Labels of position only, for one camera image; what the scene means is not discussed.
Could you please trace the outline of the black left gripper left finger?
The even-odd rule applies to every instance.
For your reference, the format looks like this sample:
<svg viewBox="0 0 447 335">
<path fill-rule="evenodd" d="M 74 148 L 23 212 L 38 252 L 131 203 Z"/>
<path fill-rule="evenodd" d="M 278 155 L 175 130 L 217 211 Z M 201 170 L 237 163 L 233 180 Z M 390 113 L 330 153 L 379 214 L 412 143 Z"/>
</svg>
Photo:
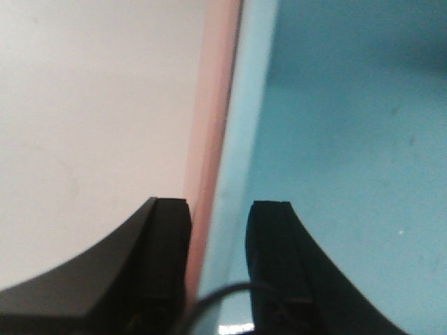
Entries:
<svg viewBox="0 0 447 335">
<path fill-rule="evenodd" d="M 1 291 L 2 334 L 168 334 L 184 313 L 191 215 L 150 198 L 86 251 Z"/>
</svg>

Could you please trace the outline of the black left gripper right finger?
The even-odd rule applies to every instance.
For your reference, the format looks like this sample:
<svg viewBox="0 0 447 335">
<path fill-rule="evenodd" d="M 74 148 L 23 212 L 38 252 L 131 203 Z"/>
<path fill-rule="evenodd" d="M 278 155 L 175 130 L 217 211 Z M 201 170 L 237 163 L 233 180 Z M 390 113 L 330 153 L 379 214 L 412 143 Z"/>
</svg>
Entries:
<svg viewBox="0 0 447 335">
<path fill-rule="evenodd" d="M 403 334 L 335 266 L 288 202 L 252 204 L 246 261 L 251 282 L 277 292 L 303 334 Z"/>
</svg>

